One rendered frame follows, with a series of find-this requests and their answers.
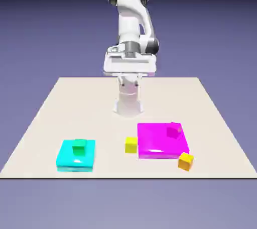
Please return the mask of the large cyan box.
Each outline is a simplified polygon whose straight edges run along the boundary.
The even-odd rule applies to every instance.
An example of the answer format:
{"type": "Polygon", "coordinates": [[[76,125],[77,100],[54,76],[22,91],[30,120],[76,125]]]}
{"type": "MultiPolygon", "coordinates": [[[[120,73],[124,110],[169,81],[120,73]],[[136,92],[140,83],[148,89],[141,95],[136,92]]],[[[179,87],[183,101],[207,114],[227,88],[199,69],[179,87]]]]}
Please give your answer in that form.
{"type": "Polygon", "coordinates": [[[75,156],[72,150],[74,139],[64,140],[56,159],[57,171],[92,172],[95,159],[95,140],[87,140],[84,156],[75,156]]]}

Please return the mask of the small green cube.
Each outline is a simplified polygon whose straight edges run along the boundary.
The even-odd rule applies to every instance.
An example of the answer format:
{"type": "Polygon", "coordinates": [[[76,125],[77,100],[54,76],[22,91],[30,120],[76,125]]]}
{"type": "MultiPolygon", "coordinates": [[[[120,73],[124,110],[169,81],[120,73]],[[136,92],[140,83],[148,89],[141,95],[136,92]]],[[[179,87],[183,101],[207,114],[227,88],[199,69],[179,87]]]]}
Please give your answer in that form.
{"type": "Polygon", "coordinates": [[[84,156],[86,151],[86,139],[74,139],[72,143],[72,150],[75,156],[84,156]]]}

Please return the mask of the large magenta box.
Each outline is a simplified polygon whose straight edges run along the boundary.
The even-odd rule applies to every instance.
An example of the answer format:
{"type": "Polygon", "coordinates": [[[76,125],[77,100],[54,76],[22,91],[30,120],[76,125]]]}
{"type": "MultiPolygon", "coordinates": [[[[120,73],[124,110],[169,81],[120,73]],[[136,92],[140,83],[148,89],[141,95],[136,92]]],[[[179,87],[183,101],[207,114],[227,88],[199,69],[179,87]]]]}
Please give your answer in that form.
{"type": "Polygon", "coordinates": [[[140,159],[176,159],[189,147],[182,129],[177,139],[167,136],[169,123],[138,123],[138,155],[140,159]]]}

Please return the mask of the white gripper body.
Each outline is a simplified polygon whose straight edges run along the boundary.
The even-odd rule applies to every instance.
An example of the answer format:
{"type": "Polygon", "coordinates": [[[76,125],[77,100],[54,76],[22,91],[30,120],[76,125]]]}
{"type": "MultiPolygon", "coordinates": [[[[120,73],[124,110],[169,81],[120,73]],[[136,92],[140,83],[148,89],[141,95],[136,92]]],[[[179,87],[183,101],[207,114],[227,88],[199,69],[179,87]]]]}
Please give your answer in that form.
{"type": "Polygon", "coordinates": [[[125,57],[125,52],[105,54],[103,71],[106,74],[155,74],[157,58],[155,55],[136,53],[135,57],[125,57]]]}

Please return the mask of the small yellow cube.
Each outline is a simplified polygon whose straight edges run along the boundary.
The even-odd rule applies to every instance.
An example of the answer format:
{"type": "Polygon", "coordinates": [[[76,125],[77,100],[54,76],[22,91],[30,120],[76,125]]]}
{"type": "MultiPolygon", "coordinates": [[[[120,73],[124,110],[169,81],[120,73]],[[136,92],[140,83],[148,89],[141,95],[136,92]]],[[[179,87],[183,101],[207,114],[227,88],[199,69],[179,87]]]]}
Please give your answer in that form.
{"type": "Polygon", "coordinates": [[[138,148],[138,138],[137,137],[126,137],[125,152],[126,153],[136,153],[137,148],[138,148]]]}

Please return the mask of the small magenta cube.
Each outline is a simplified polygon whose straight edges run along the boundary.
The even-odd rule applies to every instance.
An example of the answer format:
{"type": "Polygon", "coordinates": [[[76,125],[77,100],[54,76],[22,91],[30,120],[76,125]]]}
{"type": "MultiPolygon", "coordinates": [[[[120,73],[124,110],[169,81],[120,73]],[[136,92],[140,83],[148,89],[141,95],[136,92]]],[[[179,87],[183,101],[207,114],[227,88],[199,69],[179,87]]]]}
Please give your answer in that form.
{"type": "Polygon", "coordinates": [[[166,130],[167,136],[177,139],[182,133],[182,126],[180,123],[170,122],[166,130]]]}

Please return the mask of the small orange cube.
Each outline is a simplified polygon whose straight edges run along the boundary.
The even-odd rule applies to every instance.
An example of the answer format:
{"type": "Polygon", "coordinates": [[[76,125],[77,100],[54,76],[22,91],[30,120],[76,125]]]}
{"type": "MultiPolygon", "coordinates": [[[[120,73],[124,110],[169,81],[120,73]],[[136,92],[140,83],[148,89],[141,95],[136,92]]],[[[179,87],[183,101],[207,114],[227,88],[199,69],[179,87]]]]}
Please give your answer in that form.
{"type": "Polygon", "coordinates": [[[192,166],[193,160],[194,160],[193,155],[183,152],[179,156],[178,167],[185,171],[189,171],[192,166]]]}

